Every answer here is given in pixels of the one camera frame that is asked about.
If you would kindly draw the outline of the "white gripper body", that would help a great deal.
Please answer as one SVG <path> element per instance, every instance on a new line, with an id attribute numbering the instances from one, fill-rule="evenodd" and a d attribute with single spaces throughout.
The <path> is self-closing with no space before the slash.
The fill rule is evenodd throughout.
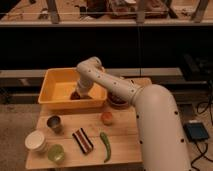
<path id="1" fill-rule="evenodd" d="M 93 87 L 94 82 L 81 77 L 78 81 L 77 81 L 77 86 L 76 86 L 76 92 L 78 93 L 78 95 L 81 98 L 86 98 L 88 97 L 88 93 L 91 90 L 91 88 Z"/>

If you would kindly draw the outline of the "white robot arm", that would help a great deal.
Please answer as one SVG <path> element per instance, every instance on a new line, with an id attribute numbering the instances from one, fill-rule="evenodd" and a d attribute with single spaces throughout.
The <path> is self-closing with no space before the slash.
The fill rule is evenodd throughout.
<path id="1" fill-rule="evenodd" d="M 76 70 L 80 95 L 97 83 L 135 107 L 144 171 L 191 171 L 179 111 L 168 89 L 157 84 L 142 87 L 105 73 L 97 57 L 80 62 Z"/>

